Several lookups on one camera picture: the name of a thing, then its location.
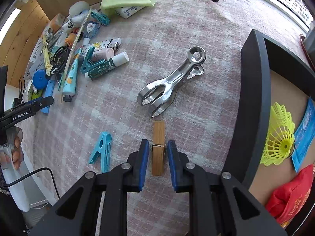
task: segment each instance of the badminton shuttlecock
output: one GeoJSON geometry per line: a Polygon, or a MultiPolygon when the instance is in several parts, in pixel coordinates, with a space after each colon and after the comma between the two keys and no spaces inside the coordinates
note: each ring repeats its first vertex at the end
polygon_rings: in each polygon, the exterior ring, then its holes
{"type": "Polygon", "coordinates": [[[279,165],[294,148],[294,122],[285,106],[275,103],[270,107],[268,133],[260,163],[279,165]]]}

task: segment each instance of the orange toy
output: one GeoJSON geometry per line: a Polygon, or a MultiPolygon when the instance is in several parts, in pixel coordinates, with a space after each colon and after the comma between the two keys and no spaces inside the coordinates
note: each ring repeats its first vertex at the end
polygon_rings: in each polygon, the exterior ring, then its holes
{"type": "Polygon", "coordinates": [[[67,43],[68,47],[71,48],[72,44],[74,42],[74,39],[76,38],[76,34],[71,33],[69,36],[65,39],[65,43],[67,43]]]}

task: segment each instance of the blue clip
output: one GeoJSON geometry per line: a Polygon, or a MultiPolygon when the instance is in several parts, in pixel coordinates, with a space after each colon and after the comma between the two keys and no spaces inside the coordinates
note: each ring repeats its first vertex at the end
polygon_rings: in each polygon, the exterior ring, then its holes
{"type": "Polygon", "coordinates": [[[110,23],[110,19],[103,13],[91,12],[91,17],[101,22],[104,26],[107,26],[110,23]]]}
{"type": "Polygon", "coordinates": [[[80,72],[85,74],[89,70],[92,70],[95,67],[98,67],[99,65],[103,64],[105,62],[105,59],[99,60],[97,62],[92,61],[92,55],[94,52],[95,47],[89,48],[88,52],[85,55],[84,61],[81,65],[80,72]]]}
{"type": "Polygon", "coordinates": [[[102,173],[109,171],[111,154],[111,134],[104,131],[100,134],[94,150],[90,156],[89,164],[93,164],[100,156],[102,173]]]}
{"type": "MultiPolygon", "coordinates": [[[[46,89],[44,90],[44,92],[42,94],[43,98],[46,98],[48,96],[52,96],[53,95],[55,83],[56,83],[56,80],[50,80],[48,82],[47,87],[46,87],[46,89]]],[[[43,113],[49,113],[49,106],[40,109],[40,111],[43,112],[43,113]]]]}

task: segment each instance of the cable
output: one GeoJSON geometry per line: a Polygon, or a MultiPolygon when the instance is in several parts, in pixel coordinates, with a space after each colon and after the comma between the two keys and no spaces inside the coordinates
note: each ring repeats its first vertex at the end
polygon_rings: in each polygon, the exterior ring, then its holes
{"type": "Polygon", "coordinates": [[[61,74],[65,70],[68,57],[69,49],[66,46],[61,46],[59,49],[57,49],[53,57],[53,67],[50,73],[52,75],[61,74]]]}
{"type": "Polygon", "coordinates": [[[21,178],[19,178],[18,180],[15,180],[14,182],[10,183],[10,184],[3,184],[1,186],[4,186],[4,187],[10,187],[10,186],[13,186],[19,182],[21,182],[22,180],[24,180],[25,178],[28,178],[29,176],[32,176],[34,174],[36,174],[37,172],[40,172],[40,171],[43,171],[43,170],[48,170],[51,174],[51,177],[53,179],[53,183],[54,183],[54,187],[55,187],[55,190],[56,190],[56,193],[57,193],[57,196],[58,198],[60,198],[59,196],[59,193],[58,193],[58,190],[57,190],[57,186],[56,186],[56,182],[55,182],[55,179],[54,179],[54,175],[53,175],[53,172],[51,171],[50,168],[47,168],[47,167],[44,167],[44,168],[40,168],[40,169],[37,169],[37,170],[34,170],[28,174],[26,174],[25,176],[22,176],[21,178]]]}
{"type": "Polygon", "coordinates": [[[24,80],[24,77],[21,76],[19,79],[19,99],[21,100],[21,103],[24,103],[23,101],[24,91],[25,91],[25,80],[24,80]]]}
{"type": "Polygon", "coordinates": [[[41,208],[32,208],[32,209],[42,209],[43,207],[46,207],[48,204],[50,204],[49,202],[47,202],[44,206],[42,206],[41,208]]]}

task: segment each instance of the wooden clothespin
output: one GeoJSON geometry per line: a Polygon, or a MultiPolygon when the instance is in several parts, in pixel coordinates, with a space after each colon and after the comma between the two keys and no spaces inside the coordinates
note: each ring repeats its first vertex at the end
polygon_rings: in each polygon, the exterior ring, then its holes
{"type": "Polygon", "coordinates": [[[153,122],[152,175],[161,176],[164,172],[165,122],[153,122]]]}

